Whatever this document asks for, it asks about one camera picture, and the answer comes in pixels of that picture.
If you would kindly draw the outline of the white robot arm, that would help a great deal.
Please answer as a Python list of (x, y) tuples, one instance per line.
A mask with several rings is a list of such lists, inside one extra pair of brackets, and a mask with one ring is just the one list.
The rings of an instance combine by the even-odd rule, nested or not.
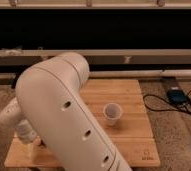
[(29, 67), (0, 122), (25, 143), (35, 133), (66, 171), (132, 171), (79, 95), (88, 77), (86, 59), (74, 52)]

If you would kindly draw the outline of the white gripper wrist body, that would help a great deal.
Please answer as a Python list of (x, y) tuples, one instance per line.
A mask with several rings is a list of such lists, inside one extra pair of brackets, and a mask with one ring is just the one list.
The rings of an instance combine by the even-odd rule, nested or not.
[(23, 144), (32, 143), (37, 137), (37, 133), (34, 131), (27, 120), (20, 121), (15, 126), (15, 131)]

